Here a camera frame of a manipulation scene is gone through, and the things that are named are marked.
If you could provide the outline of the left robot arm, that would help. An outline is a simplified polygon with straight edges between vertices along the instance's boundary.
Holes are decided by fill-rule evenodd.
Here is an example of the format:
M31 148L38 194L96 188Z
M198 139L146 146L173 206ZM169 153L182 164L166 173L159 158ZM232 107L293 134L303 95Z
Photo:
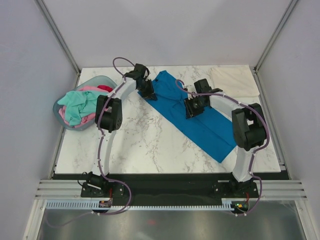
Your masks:
M134 69L125 73L122 82L108 95L97 98L95 123L100 131L96 160L91 172L95 175L108 175L110 172L110 155L117 130L123 122L123 103L134 91L144 99L156 101L153 83L148 76L149 69L142 64L135 64Z

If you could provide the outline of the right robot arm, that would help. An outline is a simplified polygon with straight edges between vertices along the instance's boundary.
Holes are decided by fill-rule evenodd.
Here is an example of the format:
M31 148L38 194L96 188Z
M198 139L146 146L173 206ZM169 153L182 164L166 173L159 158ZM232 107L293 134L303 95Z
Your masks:
M251 180L256 153L266 148L270 142L270 133L259 103L246 104L228 96L220 88L211 88L207 79L185 85L181 80L180 89L187 93L184 99L186 117L194 118L213 108L231 118L233 138L237 145L237 157L232 175L235 181L229 184L229 191L235 197L247 191L245 182Z

